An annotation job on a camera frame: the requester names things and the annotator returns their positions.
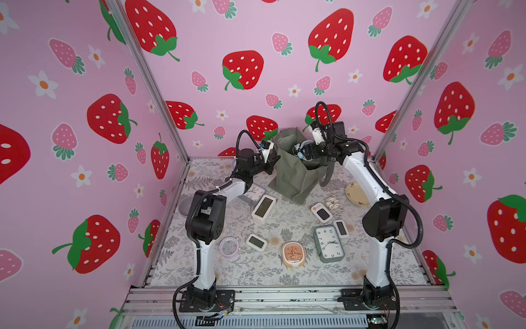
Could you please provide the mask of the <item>grey-green canvas tote bag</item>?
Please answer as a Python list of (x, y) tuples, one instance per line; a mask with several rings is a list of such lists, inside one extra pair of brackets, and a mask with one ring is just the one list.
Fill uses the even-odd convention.
[(334, 163), (326, 157), (305, 161), (293, 154), (293, 147), (304, 141), (307, 139), (298, 128), (282, 130), (273, 138), (281, 159), (275, 165), (276, 177), (268, 186), (297, 204), (303, 204), (316, 185), (328, 185), (334, 172)]

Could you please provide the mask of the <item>white timer orange button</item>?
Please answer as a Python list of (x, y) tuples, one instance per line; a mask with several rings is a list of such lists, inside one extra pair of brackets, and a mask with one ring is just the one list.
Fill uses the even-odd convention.
[(320, 202), (313, 205), (311, 211), (321, 223), (329, 223), (334, 218), (326, 206)]

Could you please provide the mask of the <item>blue twin-bell alarm clock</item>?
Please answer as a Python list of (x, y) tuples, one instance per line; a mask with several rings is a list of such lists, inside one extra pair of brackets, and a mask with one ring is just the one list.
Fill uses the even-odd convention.
[(311, 144), (313, 141), (304, 141), (298, 143), (293, 147), (293, 154), (301, 160), (311, 161), (312, 160), (312, 150)]

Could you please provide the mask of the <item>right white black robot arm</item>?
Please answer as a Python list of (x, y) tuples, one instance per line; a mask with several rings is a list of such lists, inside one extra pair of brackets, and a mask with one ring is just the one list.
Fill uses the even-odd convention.
[(369, 264), (364, 277), (362, 298), (368, 305), (396, 296), (390, 276), (393, 245), (406, 249), (414, 246), (398, 240), (408, 212), (408, 198), (389, 188), (368, 159), (368, 145), (361, 140), (337, 134), (341, 122), (323, 125), (311, 123), (314, 141), (299, 151), (308, 160), (327, 157), (340, 163), (356, 179), (370, 204), (362, 219), (364, 231), (370, 236)]

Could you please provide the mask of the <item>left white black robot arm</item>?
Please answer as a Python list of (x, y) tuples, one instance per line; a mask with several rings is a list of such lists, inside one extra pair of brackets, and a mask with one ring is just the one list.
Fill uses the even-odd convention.
[(222, 234), (228, 203), (245, 194), (256, 175), (272, 174), (278, 160), (273, 144), (262, 145), (256, 152), (242, 149), (236, 155), (232, 173), (221, 186), (194, 194), (185, 223), (187, 237), (194, 244), (195, 277), (190, 284), (193, 290), (209, 292), (215, 288), (214, 244)]

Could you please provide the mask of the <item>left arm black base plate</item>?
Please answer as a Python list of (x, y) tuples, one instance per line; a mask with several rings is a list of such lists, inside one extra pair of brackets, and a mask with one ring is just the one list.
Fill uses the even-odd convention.
[(231, 311), (234, 308), (235, 299), (235, 290), (193, 289), (191, 292), (183, 292), (178, 311), (182, 313)]

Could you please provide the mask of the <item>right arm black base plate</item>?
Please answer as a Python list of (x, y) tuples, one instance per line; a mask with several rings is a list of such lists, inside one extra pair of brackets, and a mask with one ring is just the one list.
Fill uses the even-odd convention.
[(395, 311), (398, 300), (389, 287), (380, 290), (342, 289), (337, 302), (343, 303), (346, 311)]

